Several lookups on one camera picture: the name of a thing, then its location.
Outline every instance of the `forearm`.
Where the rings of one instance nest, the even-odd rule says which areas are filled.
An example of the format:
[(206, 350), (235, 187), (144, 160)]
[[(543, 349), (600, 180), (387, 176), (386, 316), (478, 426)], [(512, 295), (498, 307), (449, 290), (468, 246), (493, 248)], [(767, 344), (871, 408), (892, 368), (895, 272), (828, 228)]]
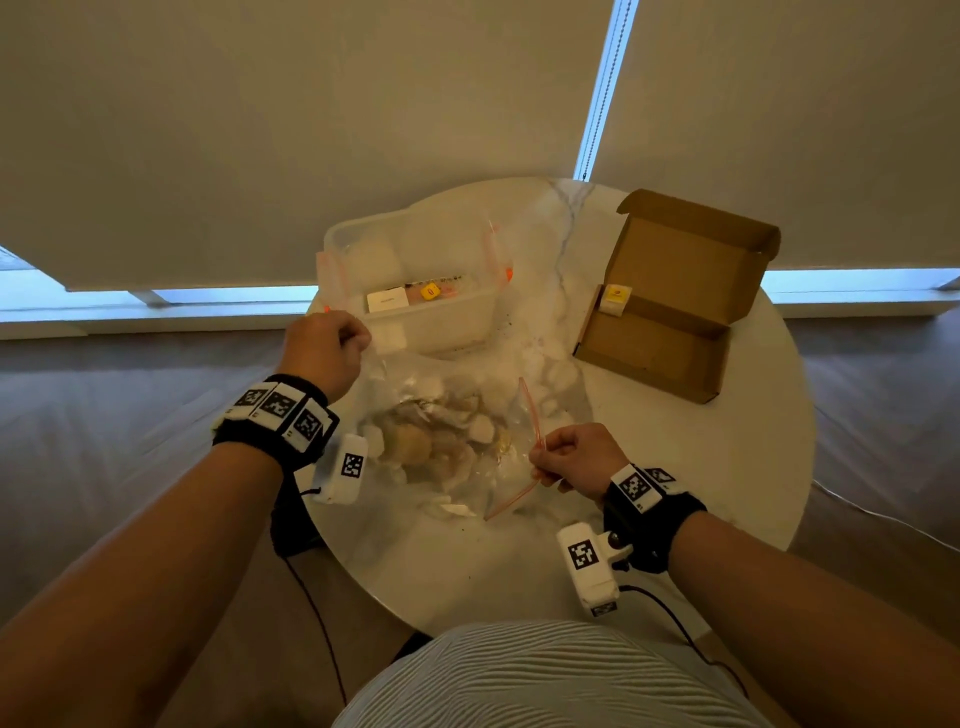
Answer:
[(0, 723), (156, 719), (227, 608), (282, 479), (214, 448), (0, 632)]
[(947, 725), (960, 652), (913, 619), (707, 513), (669, 573), (727, 647), (807, 725)]

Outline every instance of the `white marble table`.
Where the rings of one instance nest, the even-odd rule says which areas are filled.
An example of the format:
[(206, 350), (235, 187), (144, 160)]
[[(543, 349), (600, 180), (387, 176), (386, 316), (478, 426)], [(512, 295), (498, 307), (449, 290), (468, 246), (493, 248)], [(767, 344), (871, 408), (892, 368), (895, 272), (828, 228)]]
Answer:
[[(461, 204), (485, 209), (524, 265), (555, 257), (569, 296), (569, 341), (602, 281), (623, 224), (615, 210), (625, 193), (572, 181), (517, 178), (457, 187), (414, 207)], [(638, 464), (681, 478), (709, 510), (763, 541), (787, 548), (804, 512), (813, 470), (813, 409), (802, 361), (782, 318), (761, 291), (750, 315), (733, 327), (723, 390), (705, 405), (672, 397), (580, 362), (594, 419), (604, 423)], [(348, 401), (338, 403), (348, 409)], [(301, 488), (312, 478), (298, 473)], [(583, 498), (565, 498), (577, 518), (598, 517)], [(473, 621), (587, 619), (566, 573), (555, 529), (509, 514), (437, 520), (395, 499), (367, 497), (351, 506), (307, 508), (350, 575), (385, 607), (429, 635)], [(631, 570), (623, 583), (650, 588), (694, 638), (708, 631), (666, 576)], [(620, 598), (604, 623), (639, 637), (675, 634), (660, 609), (637, 594)]]

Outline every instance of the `beige blind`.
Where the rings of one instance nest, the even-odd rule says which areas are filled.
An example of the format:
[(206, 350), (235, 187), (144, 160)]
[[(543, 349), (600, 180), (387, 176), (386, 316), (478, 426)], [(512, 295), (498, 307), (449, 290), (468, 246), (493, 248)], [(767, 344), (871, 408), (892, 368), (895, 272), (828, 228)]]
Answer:
[(311, 282), (341, 220), (569, 176), (610, 4), (0, 4), (0, 243), (74, 289)]
[(592, 179), (780, 225), (775, 267), (960, 265), (960, 3), (641, 0)]

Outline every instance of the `striped shirt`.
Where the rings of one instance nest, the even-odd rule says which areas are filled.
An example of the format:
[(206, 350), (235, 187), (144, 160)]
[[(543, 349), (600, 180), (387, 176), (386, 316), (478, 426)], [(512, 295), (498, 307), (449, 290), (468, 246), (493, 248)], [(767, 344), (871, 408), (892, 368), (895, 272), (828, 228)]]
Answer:
[(447, 632), (373, 678), (334, 726), (770, 723), (689, 647), (581, 622), (524, 621)]

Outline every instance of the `person's left arm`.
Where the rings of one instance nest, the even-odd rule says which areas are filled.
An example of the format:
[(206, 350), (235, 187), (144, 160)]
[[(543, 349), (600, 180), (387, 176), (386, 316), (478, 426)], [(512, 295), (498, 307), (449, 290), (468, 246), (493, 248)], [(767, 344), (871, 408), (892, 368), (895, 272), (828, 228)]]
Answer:
[[(279, 372), (330, 401), (370, 335), (341, 311), (290, 326)], [(224, 442), (106, 536), (0, 631), (0, 724), (150, 725), (233, 597), (282, 481)]]

